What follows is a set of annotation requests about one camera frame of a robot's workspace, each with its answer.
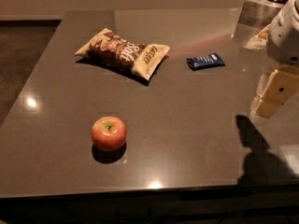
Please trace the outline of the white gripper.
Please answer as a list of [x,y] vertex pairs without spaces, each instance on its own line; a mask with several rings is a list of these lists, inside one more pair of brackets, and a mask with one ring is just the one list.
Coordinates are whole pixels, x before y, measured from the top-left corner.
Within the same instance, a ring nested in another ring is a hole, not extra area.
[[261,74],[253,113],[269,119],[299,90],[298,0],[289,0],[271,21],[267,54],[281,64]]

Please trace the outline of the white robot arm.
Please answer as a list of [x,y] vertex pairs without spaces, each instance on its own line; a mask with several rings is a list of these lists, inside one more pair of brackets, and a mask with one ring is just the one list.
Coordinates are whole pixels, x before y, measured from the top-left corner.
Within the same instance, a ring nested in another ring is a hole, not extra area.
[[256,115],[271,118],[299,88],[299,0],[289,0],[250,42],[278,62],[261,76],[252,108]]

